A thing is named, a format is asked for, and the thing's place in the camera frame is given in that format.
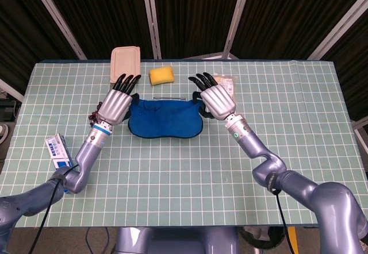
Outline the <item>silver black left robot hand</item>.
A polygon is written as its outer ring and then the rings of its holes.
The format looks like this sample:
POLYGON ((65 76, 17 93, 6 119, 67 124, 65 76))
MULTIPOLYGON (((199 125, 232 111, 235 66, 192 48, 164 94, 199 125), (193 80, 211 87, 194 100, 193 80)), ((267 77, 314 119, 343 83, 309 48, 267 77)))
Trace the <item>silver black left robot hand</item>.
POLYGON ((140 80, 141 75, 122 74, 118 77, 112 89, 108 92, 96 112, 96 121, 100 124, 120 124, 127 114, 132 102, 131 92, 140 80))

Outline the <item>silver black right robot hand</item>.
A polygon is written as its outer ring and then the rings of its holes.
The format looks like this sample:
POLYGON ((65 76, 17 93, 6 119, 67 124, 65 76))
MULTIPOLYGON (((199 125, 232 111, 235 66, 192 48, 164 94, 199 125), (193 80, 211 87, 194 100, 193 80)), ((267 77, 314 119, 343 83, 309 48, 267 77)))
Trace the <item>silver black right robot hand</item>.
POLYGON ((197 73, 195 76, 188 77, 188 80, 200 90, 193 92, 193 97, 202 100, 201 114, 205 118, 222 121, 236 111, 234 100, 211 74, 207 72, 197 73))

